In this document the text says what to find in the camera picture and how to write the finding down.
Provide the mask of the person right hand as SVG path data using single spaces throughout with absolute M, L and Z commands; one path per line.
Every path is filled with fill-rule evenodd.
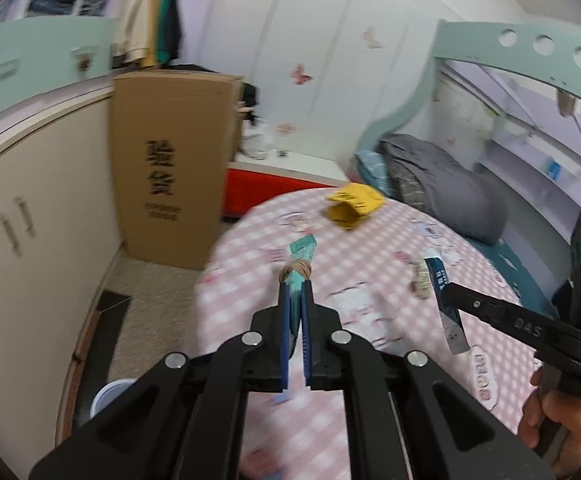
M 539 393 L 543 369 L 539 368 L 530 378 L 536 390 L 523 405 L 522 418 L 517 435 L 529 448 L 539 442 L 539 427 L 543 420 L 551 419 L 568 430 L 559 457 L 551 465 L 558 479 L 565 479 L 581 467 L 581 399 L 558 391 Z

